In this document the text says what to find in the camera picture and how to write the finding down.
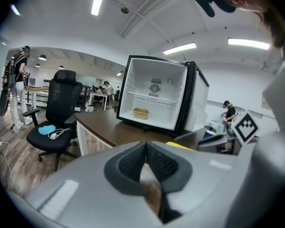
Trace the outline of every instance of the chair headrest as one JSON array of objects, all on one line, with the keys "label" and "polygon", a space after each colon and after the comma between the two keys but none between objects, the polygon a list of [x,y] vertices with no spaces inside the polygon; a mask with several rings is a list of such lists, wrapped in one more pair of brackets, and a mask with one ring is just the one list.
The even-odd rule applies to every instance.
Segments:
[{"label": "chair headrest", "polygon": [[54,81],[65,85],[76,85],[76,72],[59,70],[54,75]]}]

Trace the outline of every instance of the blue face mask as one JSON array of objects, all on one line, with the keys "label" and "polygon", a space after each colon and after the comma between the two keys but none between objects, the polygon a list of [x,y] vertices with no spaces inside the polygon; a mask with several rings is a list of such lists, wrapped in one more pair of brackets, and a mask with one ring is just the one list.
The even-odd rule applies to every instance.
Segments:
[{"label": "blue face mask", "polygon": [[54,125],[49,125],[49,126],[44,126],[38,128],[38,132],[41,133],[42,135],[47,135],[53,131],[55,131],[56,127]]}]

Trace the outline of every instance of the white shoe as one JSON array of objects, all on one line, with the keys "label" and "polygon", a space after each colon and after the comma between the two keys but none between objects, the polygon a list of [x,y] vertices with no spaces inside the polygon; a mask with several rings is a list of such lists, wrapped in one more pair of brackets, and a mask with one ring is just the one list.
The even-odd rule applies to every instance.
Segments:
[{"label": "white shoe", "polygon": [[25,125],[30,125],[33,122],[33,119],[29,119],[28,122],[25,122]]},{"label": "white shoe", "polygon": [[20,126],[19,126],[19,127],[16,127],[16,129],[17,129],[17,130],[20,130],[20,129],[23,128],[23,127],[24,127],[24,123],[21,122]]}]

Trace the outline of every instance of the black refrigerator frame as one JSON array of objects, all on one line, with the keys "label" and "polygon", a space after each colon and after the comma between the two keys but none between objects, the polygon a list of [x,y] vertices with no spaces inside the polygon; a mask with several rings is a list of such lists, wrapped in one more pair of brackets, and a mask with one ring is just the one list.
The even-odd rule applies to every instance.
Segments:
[{"label": "black refrigerator frame", "polygon": [[[127,78],[126,76],[128,74],[128,69],[129,69],[130,62],[131,62],[132,58],[151,59],[151,60],[157,60],[157,61],[162,61],[162,62],[174,63],[174,64],[178,64],[178,65],[182,65],[182,66],[187,67],[187,76],[186,76],[186,85],[185,85],[185,89],[184,89],[184,96],[182,98],[180,112],[179,112],[179,116],[178,116],[177,122],[175,124],[174,130],[160,128],[160,127],[156,127],[156,126],[152,126],[152,125],[148,125],[145,123],[140,123],[140,122],[136,122],[133,120],[129,120],[129,119],[120,117],[120,107],[121,107],[121,101],[123,99],[123,94],[124,94],[124,85],[125,85],[125,81]],[[130,123],[132,125],[136,125],[136,126],[144,128],[144,129],[150,129],[150,130],[154,130],[154,131],[161,132],[161,133],[172,134],[175,137],[182,135],[182,133],[184,132],[185,125],[186,125],[187,118],[188,118],[189,111],[190,111],[191,101],[192,101],[192,97],[193,97],[193,90],[194,90],[193,86],[195,84],[195,78],[196,78],[196,71],[199,72],[201,77],[204,79],[205,83],[209,86],[204,75],[201,73],[200,69],[197,67],[197,65],[195,64],[194,61],[182,63],[182,62],[167,60],[167,59],[163,59],[163,58],[159,58],[159,57],[130,55],[128,62],[127,62],[126,69],[125,69],[124,77],[123,77],[123,84],[122,84],[122,88],[121,88],[120,95],[119,95],[119,101],[118,101],[119,104],[118,104],[117,117],[116,118],[123,120],[125,123]]]}]

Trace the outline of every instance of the yellow object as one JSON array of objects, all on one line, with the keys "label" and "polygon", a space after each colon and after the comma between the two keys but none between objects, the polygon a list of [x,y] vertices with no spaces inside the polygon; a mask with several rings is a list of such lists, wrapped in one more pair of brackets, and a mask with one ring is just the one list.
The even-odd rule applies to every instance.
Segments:
[{"label": "yellow object", "polygon": [[189,148],[187,148],[187,147],[185,147],[185,146],[181,146],[181,145],[179,145],[179,144],[177,144],[177,143],[174,143],[174,142],[167,142],[166,144],[167,144],[167,145],[170,145],[170,146],[173,146],[173,147],[176,147],[176,148],[181,148],[181,149],[193,151],[192,149],[189,149]]},{"label": "yellow object", "polygon": [[148,114],[149,114],[149,111],[145,110],[145,109],[134,108],[134,110],[133,110],[133,117],[134,118],[147,120],[148,119]]}]

